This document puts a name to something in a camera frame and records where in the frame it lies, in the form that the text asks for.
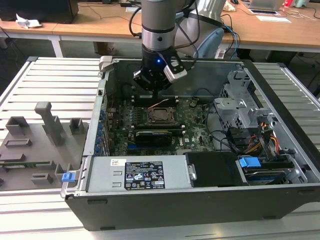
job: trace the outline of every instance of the power supply label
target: power supply label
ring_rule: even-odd
[[[126,162],[124,188],[126,190],[165,189],[162,161]]]

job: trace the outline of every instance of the desk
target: desk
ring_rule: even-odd
[[[313,17],[315,10],[311,9],[316,8],[317,17],[320,17],[319,3],[308,3],[310,8],[290,8],[316,20],[293,17],[289,15],[293,13],[292,11],[288,11],[289,14],[279,11],[282,16],[287,14],[286,18],[291,23],[260,21],[255,15],[248,15],[252,13],[241,1],[239,1],[239,5],[234,6],[236,12],[223,11],[222,15],[230,14],[233,29],[241,38],[240,48],[320,53],[320,31],[318,31],[320,19]],[[224,16],[222,19],[226,25],[230,26],[228,16]],[[231,34],[225,34],[222,42],[230,43],[231,41]]]
[[[320,4],[309,3],[308,6],[317,9],[320,16]],[[239,1],[236,12],[230,14],[234,30],[240,35],[240,48],[258,50],[278,50],[293,52],[320,53],[320,19],[296,18],[287,15],[291,23],[260,21]],[[294,8],[301,14],[313,18],[313,9]],[[52,42],[57,57],[63,57],[62,40],[87,42],[141,43],[141,40],[131,36],[128,23],[132,12],[119,5],[96,6],[96,4],[79,3],[79,13],[72,24],[43,23],[41,28],[24,29],[15,22],[0,22],[0,26],[12,38],[45,39]],[[228,16],[223,17],[229,25]],[[141,31],[141,14],[137,14],[132,24],[133,31]],[[223,37],[221,48],[227,48],[232,42],[231,34]]]

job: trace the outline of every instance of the open computer chassis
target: open computer chassis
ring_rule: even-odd
[[[61,191],[87,230],[279,219],[320,201],[320,153],[252,62],[198,61],[158,99],[132,81],[139,67],[100,61]]]

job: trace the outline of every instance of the motherboard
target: motherboard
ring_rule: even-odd
[[[155,106],[143,105],[112,100],[106,123],[111,156],[183,155],[215,150],[206,128],[208,103],[185,97],[172,103],[165,99]]]

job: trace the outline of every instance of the blue cable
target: blue cable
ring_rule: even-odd
[[[234,49],[234,52],[233,52],[233,54],[232,54],[232,56],[231,56],[231,59],[233,59],[234,58],[234,55],[235,55],[235,53],[237,52],[237,49],[238,49],[238,39],[237,39],[237,35],[234,33],[234,31],[232,31],[231,29],[230,29],[230,27],[228,27],[227,25],[224,25],[225,27],[226,27],[226,29],[228,29],[229,30],[229,32],[234,36],[234,38],[235,38],[235,49]]]

